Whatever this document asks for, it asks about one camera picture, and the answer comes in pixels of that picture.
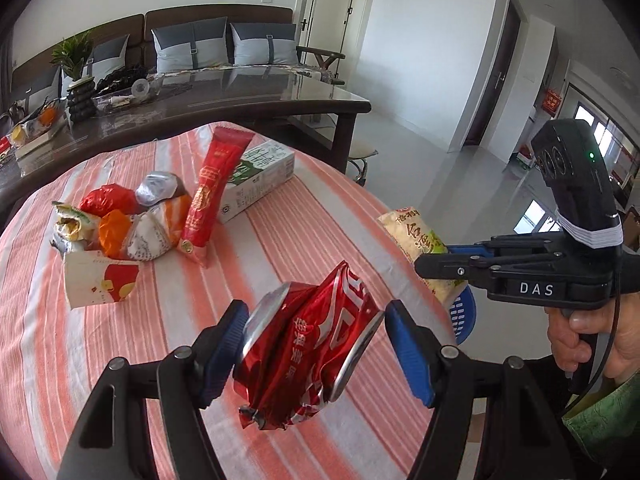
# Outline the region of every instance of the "ceiling light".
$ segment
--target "ceiling light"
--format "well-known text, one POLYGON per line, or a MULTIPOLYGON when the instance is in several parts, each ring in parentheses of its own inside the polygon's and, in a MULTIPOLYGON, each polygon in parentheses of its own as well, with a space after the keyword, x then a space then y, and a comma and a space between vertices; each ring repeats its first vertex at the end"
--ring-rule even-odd
POLYGON ((633 96, 637 96, 639 93, 638 85, 633 82, 628 73, 624 70, 620 70, 618 67, 612 66, 609 70, 616 76, 618 82, 633 96))

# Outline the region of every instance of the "door handle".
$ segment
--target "door handle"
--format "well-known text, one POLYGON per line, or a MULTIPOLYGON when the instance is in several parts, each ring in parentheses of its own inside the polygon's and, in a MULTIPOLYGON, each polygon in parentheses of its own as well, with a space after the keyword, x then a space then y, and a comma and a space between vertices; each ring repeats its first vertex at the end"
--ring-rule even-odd
POLYGON ((497 89, 498 89, 498 85, 499 85, 502 81, 504 81, 504 78, 505 78, 505 77, 506 77, 506 74, 503 74, 502 72, 500 72, 500 73, 498 74, 498 81, 496 81, 496 82, 495 82, 494 90, 497 90, 497 89))

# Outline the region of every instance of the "human hand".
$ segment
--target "human hand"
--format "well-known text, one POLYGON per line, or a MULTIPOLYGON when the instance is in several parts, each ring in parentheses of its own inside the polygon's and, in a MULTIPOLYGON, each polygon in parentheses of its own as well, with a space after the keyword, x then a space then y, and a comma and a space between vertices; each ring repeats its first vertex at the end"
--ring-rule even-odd
MULTIPOLYGON (((598 310, 576 310, 569 319, 559 308, 545 307, 549 316, 546 332, 556 364, 565 372, 575 372, 578 364, 591 359, 591 347, 579 334, 609 333, 613 322, 614 300, 598 310)), ((622 384, 640 368, 640 294, 621 298, 616 338, 604 367, 605 377, 622 384)))

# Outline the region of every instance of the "potted plant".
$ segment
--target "potted plant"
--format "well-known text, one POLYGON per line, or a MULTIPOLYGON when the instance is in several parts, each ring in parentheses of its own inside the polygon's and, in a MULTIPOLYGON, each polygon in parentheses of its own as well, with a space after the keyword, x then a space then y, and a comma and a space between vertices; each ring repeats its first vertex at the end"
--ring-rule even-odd
POLYGON ((94 49, 90 33, 88 30, 62 40, 53 49, 51 56, 51 63, 60 65, 65 75, 74 81, 68 86, 69 115, 73 122, 87 119, 96 113, 91 99, 95 91, 94 77, 82 77, 82 70, 94 49))

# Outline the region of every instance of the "pink and white tablecloth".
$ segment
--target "pink and white tablecloth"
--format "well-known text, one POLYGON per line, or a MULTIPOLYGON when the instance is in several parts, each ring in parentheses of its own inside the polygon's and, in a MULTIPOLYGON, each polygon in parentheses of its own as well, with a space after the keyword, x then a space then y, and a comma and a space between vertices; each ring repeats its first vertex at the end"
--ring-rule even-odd
MULTIPOLYGON (((49 245, 51 201, 77 205, 111 182, 135 188, 151 170, 180 175, 193 193, 210 138, 206 125, 98 155, 34 193, 2 234, 0 431, 34 480, 55 478, 76 419, 111 358, 161 359, 193 343, 233 298, 252 309, 281 282, 320 283, 343 259, 380 308, 399 298, 442 343, 454 342, 447 312, 377 223, 385 206, 302 153, 291 180, 214 229, 208 269, 171 251, 143 266, 125 302, 69 309, 62 261, 49 245)), ((252 146, 262 140, 257 136, 252 146)), ((228 384, 203 412, 230 480, 403 479, 430 421, 383 327, 342 397, 312 420, 287 431, 242 430, 240 403, 228 384)), ((149 416, 160 477, 173 478, 157 401, 150 401, 149 416)))

